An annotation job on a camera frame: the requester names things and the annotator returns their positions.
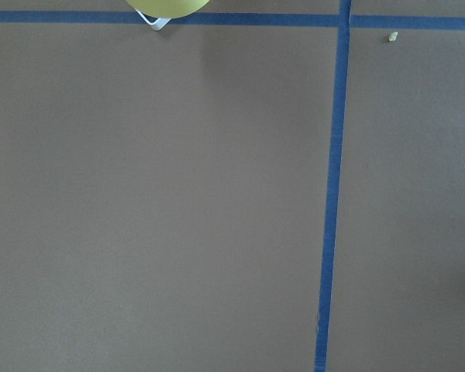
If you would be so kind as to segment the small yellowish crumb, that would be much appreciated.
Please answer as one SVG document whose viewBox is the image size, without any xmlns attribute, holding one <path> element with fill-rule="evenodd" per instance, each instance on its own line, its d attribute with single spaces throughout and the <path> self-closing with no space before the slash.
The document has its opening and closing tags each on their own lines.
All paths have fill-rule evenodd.
<svg viewBox="0 0 465 372">
<path fill-rule="evenodd" d="M 394 42 L 398 37 L 398 32 L 393 32 L 388 35 L 387 41 Z"/>
</svg>

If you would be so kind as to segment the yellow cup on rack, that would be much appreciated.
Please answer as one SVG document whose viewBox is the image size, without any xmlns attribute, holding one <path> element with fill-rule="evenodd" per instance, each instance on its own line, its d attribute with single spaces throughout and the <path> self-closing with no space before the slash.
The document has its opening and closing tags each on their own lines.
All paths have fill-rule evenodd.
<svg viewBox="0 0 465 372">
<path fill-rule="evenodd" d="M 153 18 L 176 19 L 197 12 L 209 0 L 126 0 L 135 10 Z"/>
</svg>

